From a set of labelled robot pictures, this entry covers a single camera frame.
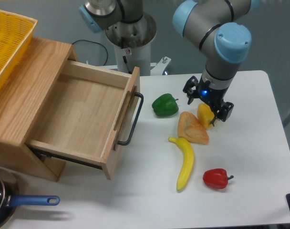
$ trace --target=yellow banana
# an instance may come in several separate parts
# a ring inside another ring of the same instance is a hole
[[[187,185],[194,167],[194,150],[191,144],[183,137],[169,137],[169,142],[175,143],[183,153],[183,165],[177,180],[177,191],[181,192]]]

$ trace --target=yellow basket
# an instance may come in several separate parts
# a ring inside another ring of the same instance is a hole
[[[0,89],[19,62],[37,25],[37,20],[0,10]]]

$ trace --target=drawer handle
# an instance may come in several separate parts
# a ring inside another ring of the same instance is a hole
[[[132,135],[134,134],[134,131],[135,131],[136,122],[137,122],[137,119],[139,118],[139,115],[140,115],[140,112],[141,112],[141,108],[142,108],[142,105],[143,105],[144,96],[141,93],[139,93],[139,92],[135,92],[135,96],[141,98],[141,101],[140,101],[140,104],[139,104],[139,108],[137,109],[137,112],[135,114],[135,120],[134,120],[134,123],[132,124],[131,131],[130,131],[130,134],[128,136],[127,141],[124,141],[124,142],[117,141],[117,144],[121,145],[121,146],[126,146],[126,145],[128,145],[131,142]]]

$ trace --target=wooden cabinet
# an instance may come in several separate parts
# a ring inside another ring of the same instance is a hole
[[[83,64],[72,45],[34,37],[0,91],[0,166],[57,181],[71,160],[111,179],[139,89],[138,68]]]

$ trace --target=blue pan handle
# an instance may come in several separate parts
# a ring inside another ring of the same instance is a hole
[[[60,198],[58,196],[14,195],[8,201],[8,207],[11,208],[20,205],[56,206],[59,204]]]

